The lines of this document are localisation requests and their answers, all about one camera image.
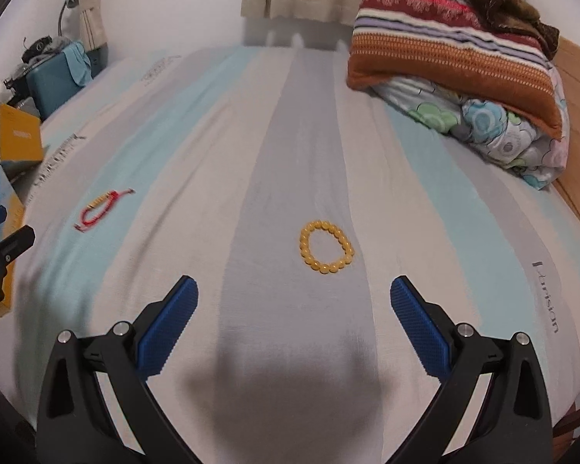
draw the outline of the folded blanket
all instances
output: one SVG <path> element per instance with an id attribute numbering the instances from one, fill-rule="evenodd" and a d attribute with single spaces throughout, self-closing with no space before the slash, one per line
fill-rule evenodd
<path id="1" fill-rule="evenodd" d="M 550 64 L 534 38 L 492 34 L 476 12 L 451 0 L 362 0 L 348 86 L 364 89 L 395 75 L 421 77 L 502 104 L 560 140 Z"/>
<path id="2" fill-rule="evenodd" d="M 423 78 L 393 77 L 373 89 L 406 115 L 454 136 L 539 190 L 565 170 L 569 143 L 569 118 L 560 75 L 554 67 L 550 73 L 563 120 L 560 141 L 499 104 L 461 96 Z"/>
<path id="3" fill-rule="evenodd" d="M 530 3 L 524 0 L 469 1 L 490 31 L 532 36 L 539 41 L 546 57 L 554 58 L 559 31 L 541 22 L 539 12 Z"/>

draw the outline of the white curtain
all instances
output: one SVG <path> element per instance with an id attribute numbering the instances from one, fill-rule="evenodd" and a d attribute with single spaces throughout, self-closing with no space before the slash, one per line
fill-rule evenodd
<path id="1" fill-rule="evenodd" d="M 101 0 L 80 0 L 80 40 L 86 51 L 107 43 L 101 19 Z"/>

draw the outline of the red bracelet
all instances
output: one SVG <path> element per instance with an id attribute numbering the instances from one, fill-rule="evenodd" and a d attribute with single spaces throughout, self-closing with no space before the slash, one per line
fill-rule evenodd
<path id="1" fill-rule="evenodd" d="M 116 192 L 116 190 L 110 190 L 109 192 L 100 195 L 96 199 L 94 199 L 90 204 L 88 204 L 82 212 L 80 213 L 80 223 L 73 225 L 77 230 L 80 232 L 87 232 L 90 230 L 101 218 L 103 218 L 106 214 L 109 213 L 110 209 L 114 207 L 116 201 L 121 198 L 123 195 L 127 195 L 127 193 L 135 193 L 135 190 L 128 189 L 124 192 Z M 105 204 L 105 207 L 94 217 L 90 220 L 87 220 L 87 215 L 90 211 L 97 209 L 102 204 Z"/>

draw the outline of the striped bed sheet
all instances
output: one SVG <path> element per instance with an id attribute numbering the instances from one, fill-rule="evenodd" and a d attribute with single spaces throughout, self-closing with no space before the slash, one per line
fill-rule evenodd
<path id="1" fill-rule="evenodd" d="M 391 310 L 401 274 L 454 322 L 526 331 L 553 421 L 565 414 L 580 392 L 580 223 L 552 187 L 351 91 L 347 61 L 276 48 L 128 59 L 44 125 L 48 157 L 26 185 L 37 242 L 0 322 L 31 420 L 60 330 L 105 333 L 182 274 L 200 303 L 149 386 L 204 462 L 391 456 L 438 389 Z M 89 232 L 73 228 L 92 199 L 128 188 Z M 317 218 L 356 250 L 334 275 L 300 258 Z M 339 257 L 312 238 L 317 258 Z"/>

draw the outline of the striped pillowcase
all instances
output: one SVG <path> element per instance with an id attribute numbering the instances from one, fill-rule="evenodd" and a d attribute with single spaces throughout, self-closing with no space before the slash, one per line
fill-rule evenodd
<path id="1" fill-rule="evenodd" d="M 364 89 L 414 75 L 501 103 L 561 138 L 550 63 L 532 37 L 491 33 L 475 11 L 451 0 L 362 0 L 348 86 Z"/>

